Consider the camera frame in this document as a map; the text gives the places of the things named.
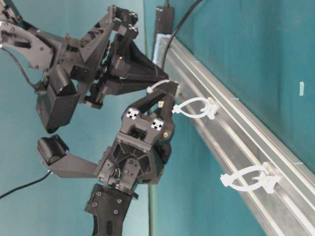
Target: white zip tie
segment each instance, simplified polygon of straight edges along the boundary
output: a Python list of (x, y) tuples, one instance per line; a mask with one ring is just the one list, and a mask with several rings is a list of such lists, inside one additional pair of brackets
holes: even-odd
[[(201, 114), (192, 115), (182, 110), (182, 107), (196, 101), (202, 101), (205, 103), (205, 107), (200, 110), (202, 112)], [(177, 113), (177, 114), (182, 113), (184, 116), (193, 118), (193, 119), (202, 118), (205, 116), (208, 116), (209, 119), (215, 119), (215, 115), (218, 111), (218, 108), (219, 108), (218, 104), (210, 97), (208, 97), (208, 99), (204, 97), (195, 97), (195, 98), (192, 98), (183, 102), (180, 105), (175, 105), (173, 107), (172, 113)]]
[(147, 93), (153, 93), (153, 90), (154, 90), (157, 86), (160, 86), (160, 85), (165, 84), (165, 83), (168, 83), (168, 82), (169, 82), (169, 80), (161, 80), (161, 81), (155, 83), (154, 85), (147, 87)]
[[(274, 193), (275, 191), (274, 187), (276, 183), (279, 182), (280, 177), (270, 176), (269, 172), (267, 171), (267, 166), (268, 166), (268, 162), (264, 162), (262, 166), (249, 166), (233, 173), (232, 175), (228, 175), (228, 174), (221, 175), (220, 180), (225, 187), (230, 186), (231, 188), (234, 188), (237, 191), (250, 192), (260, 187), (263, 187), (267, 193), (271, 194), (271, 193)], [(257, 183), (252, 184), (252, 185), (247, 185), (247, 186), (238, 186), (238, 185), (233, 184), (234, 180), (254, 171), (261, 171), (258, 177), (253, 177), (253, 179), (258, 180)]]

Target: white tape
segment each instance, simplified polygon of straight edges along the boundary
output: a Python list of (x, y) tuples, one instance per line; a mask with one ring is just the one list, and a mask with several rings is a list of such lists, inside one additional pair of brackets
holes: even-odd
[(304, 82), (301, 81), (300, 82), (300, 96), (304, 96), (304, 87), (305, 87)]

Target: teal backdrop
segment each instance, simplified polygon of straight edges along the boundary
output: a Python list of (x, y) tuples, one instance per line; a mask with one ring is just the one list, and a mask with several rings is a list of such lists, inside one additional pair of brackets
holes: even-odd
[[(24, 20), (36, 27), (65, 36), (80, 38), (107, 12), (110, 4), (139, 14), (140, 34), (136, 40), (144, 51), (143, 2), (128, 0), (14, 0)], [(27, 61), (13, 52), (33, 82), (41, 73), (27, 68)], [(47, 173), (36, 153), (36, 142), (49, 136), (36, 111), (36, 96), (14, 62), (0, 52), (0, 194), (33, 181)], [(73, 154), (97, 162), (112, 145), (126, 107), (144, 93), (108, 96), (101, 110), (79, 104), (73, 119), (58, 134)], [(93, 217), (84, 208), (96, 180), (59, 179), (16, 192), (0, 201), (0, 235), (10, 236), (89, 236)], [(124, 235), (147, 236), (149, 232), (148, 187), (138, 186), (140, 196), (127, 214)]]
[[(174, 26), (193, 2), (170, 0)], [(164, 3), (145, 0), (147, 55), (152, 6)], [(177, 36), (313, 172), (314, 7), (312, 0), (204, 0)], [(172, 157), (151, 188), (153, 235), (264, 235), (238, 194), (222, 187), (222, 170), (187, 119), (174, 120)]]

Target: white square marker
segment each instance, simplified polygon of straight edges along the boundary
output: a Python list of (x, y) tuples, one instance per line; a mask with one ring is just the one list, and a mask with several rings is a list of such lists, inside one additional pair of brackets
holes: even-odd
[(139, 114), (139, 111), (136, 111), (133, 108), (130, 108), (126, 114), (126, 117), (130, 119), (136, 119), (138, 114)]
[(151, 125), (152, 129), (156, 129), (157, 131), (160, 131), (164, 125), (164, 122), (158, 119), (155, 119)]

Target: black plastic bracket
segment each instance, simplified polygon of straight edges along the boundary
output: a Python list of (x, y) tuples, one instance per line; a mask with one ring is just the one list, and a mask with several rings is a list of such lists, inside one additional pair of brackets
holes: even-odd
[(121, 236), (131, 196), (96, 184), (85, 211), (94, 217), (93, 236)]

